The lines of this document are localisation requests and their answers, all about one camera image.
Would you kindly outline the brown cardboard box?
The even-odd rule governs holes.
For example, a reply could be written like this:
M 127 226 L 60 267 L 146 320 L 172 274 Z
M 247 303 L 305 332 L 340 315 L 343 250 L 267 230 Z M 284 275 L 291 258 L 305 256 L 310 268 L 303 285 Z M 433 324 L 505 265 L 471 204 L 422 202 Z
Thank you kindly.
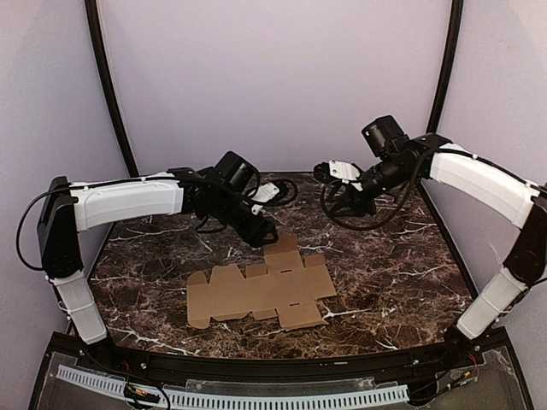
M 248 315 L 276 318 L 285 331 L 323 325 L 317 302 L 337 295 L 323 254 L 302 257 L 297 236 L 284 235 L 264 247 L 264 262 L 244 270 L 235 264 L 194 272 L 186 285 L 187 322 L 206 329 L 212 320 Z

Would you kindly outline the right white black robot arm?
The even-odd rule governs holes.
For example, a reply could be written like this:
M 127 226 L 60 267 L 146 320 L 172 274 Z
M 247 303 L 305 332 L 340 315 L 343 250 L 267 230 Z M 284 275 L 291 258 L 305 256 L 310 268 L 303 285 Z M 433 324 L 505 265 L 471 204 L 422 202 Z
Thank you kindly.
M 422 188 L 469 270 L 476 296 L 449 326 L 437 364 L 455 370 L 469 346 L 546 282 L 546 187 L 435 132 L 408 135 L 391 115 L 361 130 L 371 164 L 330 159 L 323 209 L 351 231 L 387 226 Z

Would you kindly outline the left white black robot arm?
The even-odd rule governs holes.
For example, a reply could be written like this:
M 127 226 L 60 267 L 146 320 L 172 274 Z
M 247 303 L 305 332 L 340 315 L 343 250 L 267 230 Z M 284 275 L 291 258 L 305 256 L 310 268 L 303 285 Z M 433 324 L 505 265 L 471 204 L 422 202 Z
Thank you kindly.
M 202 224 L 219 221 L 260 248 L 278 239 L 262 209 L 274 205 L 279 194 L 275 183 L 262 183 L 256 168 L 232 151 L 199 171 L 178 167 L 98 183 L 54 179 L 37 227 L 41 263 L 79 338 L 89 345 L 88 360 L 102 372 L 121 364 L 120 352 L 104 341 L 108 331 L 84 273 L 81 232 L 151 215 L 193 214 Z

